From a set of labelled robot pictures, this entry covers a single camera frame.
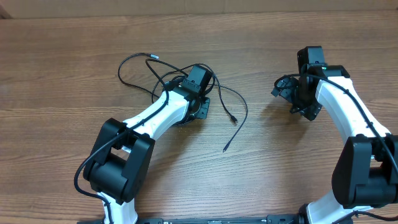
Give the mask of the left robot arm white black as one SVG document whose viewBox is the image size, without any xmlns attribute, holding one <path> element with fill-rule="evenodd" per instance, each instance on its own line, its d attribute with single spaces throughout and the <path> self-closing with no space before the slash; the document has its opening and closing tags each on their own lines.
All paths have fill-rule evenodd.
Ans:
<svg viewBox="0 0 398 224">
<path fill-rule="evenodd" d="M 104 206 L 98 223 L 136 223 L 134 199 L 146 177 L 154 144 L 175 124 L 205 119 L 205 96 L 213 74 L 195 65 L 187 77 L 166 84 L 161 97 L 137 116 L 123 122 L 108 119 L 101 127 L 89 158 L 78 170 Z"/>
</svg>

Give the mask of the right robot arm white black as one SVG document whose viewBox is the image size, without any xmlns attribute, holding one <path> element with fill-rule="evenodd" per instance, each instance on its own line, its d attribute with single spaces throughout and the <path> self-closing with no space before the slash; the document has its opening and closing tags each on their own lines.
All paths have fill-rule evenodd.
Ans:
<svg viewBox="0 0 398 224">
<path fill-rule="evenodd" d="M 367 109 L 344 66 L 325 62 L 322 47 L 299 50 L 297 63 L 298 73 L 277 79 L 272 95 L 310 121 L 326 109 L 344 148 L 326 195 L 302 205 L 296 215 L 268 215 L 267 223 L 353 223 L 360 215 L 397 221 L 370 212 L 397 203 L 397 136 Z"/>
</svg>

